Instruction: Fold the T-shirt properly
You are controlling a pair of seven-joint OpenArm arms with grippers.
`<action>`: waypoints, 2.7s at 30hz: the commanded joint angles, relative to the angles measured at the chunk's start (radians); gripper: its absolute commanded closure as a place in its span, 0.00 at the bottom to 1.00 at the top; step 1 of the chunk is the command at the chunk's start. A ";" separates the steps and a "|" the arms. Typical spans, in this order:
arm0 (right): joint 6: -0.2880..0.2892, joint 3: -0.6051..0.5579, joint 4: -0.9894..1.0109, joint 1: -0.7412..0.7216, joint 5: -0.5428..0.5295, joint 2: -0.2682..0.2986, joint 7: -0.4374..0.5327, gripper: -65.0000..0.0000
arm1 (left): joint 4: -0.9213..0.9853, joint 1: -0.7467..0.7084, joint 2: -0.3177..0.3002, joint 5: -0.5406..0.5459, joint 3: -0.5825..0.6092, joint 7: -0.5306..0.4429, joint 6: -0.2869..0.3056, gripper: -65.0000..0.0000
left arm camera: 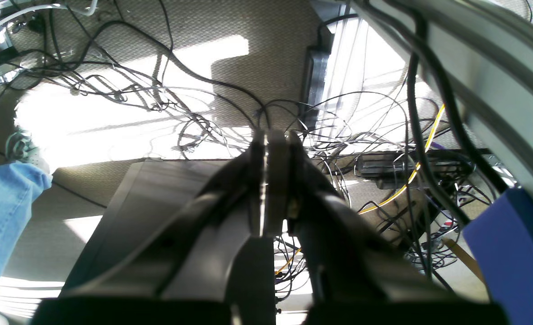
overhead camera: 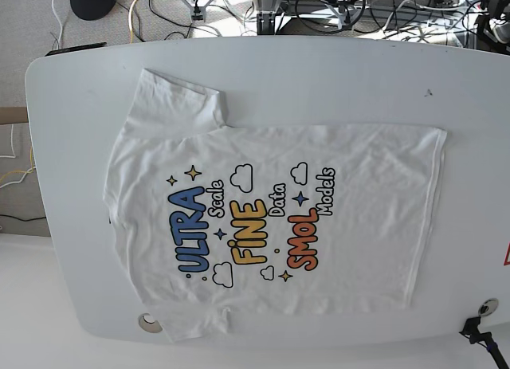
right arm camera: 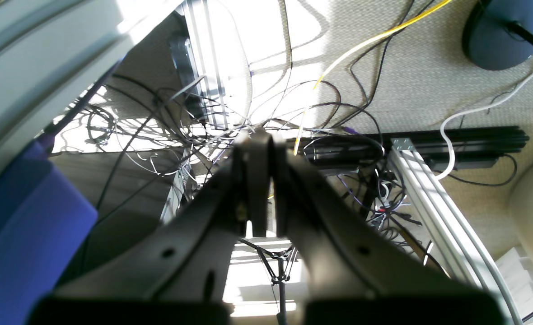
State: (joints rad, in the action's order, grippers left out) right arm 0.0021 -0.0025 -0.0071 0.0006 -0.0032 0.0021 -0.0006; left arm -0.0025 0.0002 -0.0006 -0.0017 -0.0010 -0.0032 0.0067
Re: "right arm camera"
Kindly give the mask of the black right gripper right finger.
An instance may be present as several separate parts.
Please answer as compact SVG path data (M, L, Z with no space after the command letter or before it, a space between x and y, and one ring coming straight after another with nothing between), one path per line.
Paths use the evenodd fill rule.
M421 266L361 220L283 138L269 140L277 233L298 248L313 298L468 298L479 289Z

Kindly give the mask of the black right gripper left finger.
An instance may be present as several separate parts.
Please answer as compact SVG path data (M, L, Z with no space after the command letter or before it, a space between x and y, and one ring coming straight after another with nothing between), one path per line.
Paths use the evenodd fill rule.
M104 266L62 286L69 301L220 301L232 249L264 237L274 137L244 132L231 156L171 222Z

